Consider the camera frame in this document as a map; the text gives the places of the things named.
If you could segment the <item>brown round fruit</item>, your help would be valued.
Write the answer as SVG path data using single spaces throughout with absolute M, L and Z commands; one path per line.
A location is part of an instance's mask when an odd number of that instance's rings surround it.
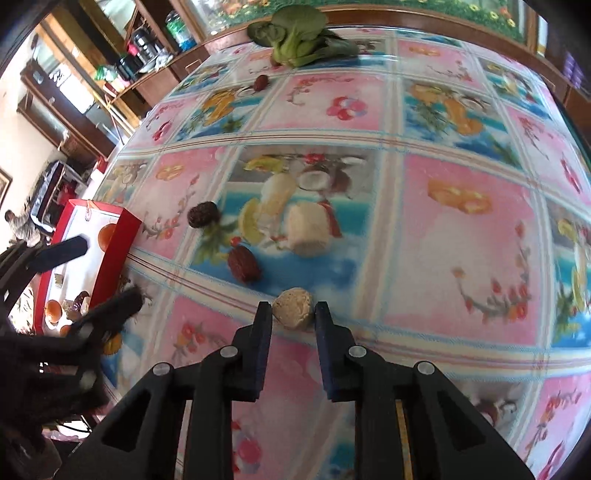
M 73 319 L 79 319 L 89 310 L 91 296 L 87 291 L 80 292 L 72 301 L 70 313 Z

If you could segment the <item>orange tangerine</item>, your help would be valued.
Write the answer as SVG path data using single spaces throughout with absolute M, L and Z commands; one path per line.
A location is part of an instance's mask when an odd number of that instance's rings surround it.
M 113 234 L 116 230 L 116 227 L 117 227 L 117 225 L 115 223 L 109 223 L 109 224 L 103 226 L 100 229 L 100 231 L 98 232 L 97 242 L 98 242 L 98 246 L 102 252 L 107 251 L 108 246 L 109 246 L 111 239 L 113 237 Z
M 57 325 L 63 315 L 61 304 L 56 300 L 48 300 L 44 312 L 46 320 L 52 325 Z

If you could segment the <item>seated person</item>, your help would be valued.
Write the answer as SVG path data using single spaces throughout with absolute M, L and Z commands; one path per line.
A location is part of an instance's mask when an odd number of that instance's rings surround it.
M 5 220 L 17 240 L 25 241 L 28 246 L 33 246 L 40 241 L 40 233 L 27 212 L 17 216 L 12 210 L 7 210 Z

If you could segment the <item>orange tangerine behind finger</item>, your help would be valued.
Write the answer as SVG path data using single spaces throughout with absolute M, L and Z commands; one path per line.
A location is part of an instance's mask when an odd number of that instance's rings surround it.
M 63 315 L 61 304 L 56 300 L 48 300 L 44 312 L 46 320 L 52 325 L 57 325 Z

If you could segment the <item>red rimmed white tray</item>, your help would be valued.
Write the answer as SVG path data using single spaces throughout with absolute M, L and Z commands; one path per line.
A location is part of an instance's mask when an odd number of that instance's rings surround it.
M 106 252 L 98 246 L 100 229 L 117 225 Z M 45 272 L 40 277 L 34 309 L 34 331 L 37 334 L 57 334 L 68 323 L 62 317 L 57 325 L 45 318 L 48 300 L 72 300 L 87 291 L 92 307 L 109 299 L 117 290 L 119 276 L 127 254 L 136 237 L 141 221 L 128 210 L 104 202 L 74 199 L 62 212 L 53 241 L 65 241 L 82 236 L 88 241 L 85 255 Z

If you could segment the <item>red jujube on table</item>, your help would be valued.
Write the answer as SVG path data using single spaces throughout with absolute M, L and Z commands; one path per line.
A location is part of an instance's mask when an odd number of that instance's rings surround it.
M 228 268 L 239 282 L 249 284 L 262 278 L 262 270 L 252 251 L 245 246 L 233 247 L 228 253 Z

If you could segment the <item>dark wrinkled jujube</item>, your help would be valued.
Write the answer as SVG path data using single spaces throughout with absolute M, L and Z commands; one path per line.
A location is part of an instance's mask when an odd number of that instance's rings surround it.
M 193 229 L 205 228 L 221 220 L 221 211 L 212 201 L 201 202 L 187 212 L 187 223 Z

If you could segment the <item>cream cake cube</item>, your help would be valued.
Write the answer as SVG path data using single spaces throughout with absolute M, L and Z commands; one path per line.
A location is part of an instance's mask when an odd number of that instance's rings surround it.
M 322 205 L 297 202 L 287 210 L 287 247 L 301 257 L 325 254 L 331 243 L 329 216 Z

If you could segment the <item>fruit print plastic tablecloth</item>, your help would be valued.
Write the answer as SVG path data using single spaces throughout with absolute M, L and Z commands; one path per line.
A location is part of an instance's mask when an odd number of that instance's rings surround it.
M 406 29 L 344 28 L 360 55 L 290 69 L 247 43 L 167 88 L 96 199 L 140 221 L 122 281 L 145 304 L 108 347 L 124 394 L 153 364 L 228 344 L 260 301 L 301 287 L 356 340 L 435 363 L 551 479 L 590 419 L 590 180 L 542 77 Z M 187 223 L 214 202 L 221 220 Z M 287 247 L 322 205 L 331 243 Z M 231 275 L 233 247 L 262 270 Z

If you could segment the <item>wooden sideboard cabinet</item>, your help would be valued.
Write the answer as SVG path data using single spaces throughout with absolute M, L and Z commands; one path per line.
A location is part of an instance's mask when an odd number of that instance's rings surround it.
M 576 86 L 548 58 L 539 55 L 541 18 L 531 8 L 519 27 L 508 1 L 138 1 L 130 20 L 154 35 L 168 36 L 173 16 L 190 35 L 188 47 L 172 48 L 172 76 L 185 78 L 197 63 L 226 46 L 249 40 L 256 23 L 287 19 L 301 39 L 329 36 L 339 27 L 400 27 L 465 40 L 515 60 L 538 73 L 561 100 L 582 132 L 590 130 L 590 90 Z

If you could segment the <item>green leafy vegetable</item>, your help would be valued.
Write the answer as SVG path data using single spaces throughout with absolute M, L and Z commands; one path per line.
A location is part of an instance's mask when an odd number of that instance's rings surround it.
M 322 61 L 353 58 L 360 54 L 355 42 L 327 28 L 328 17 L 308 5 L 290 5 L 270 21 L 249 24 L 246 33 L 253 43 L 271 49 L 271 62 L 301 68 Z

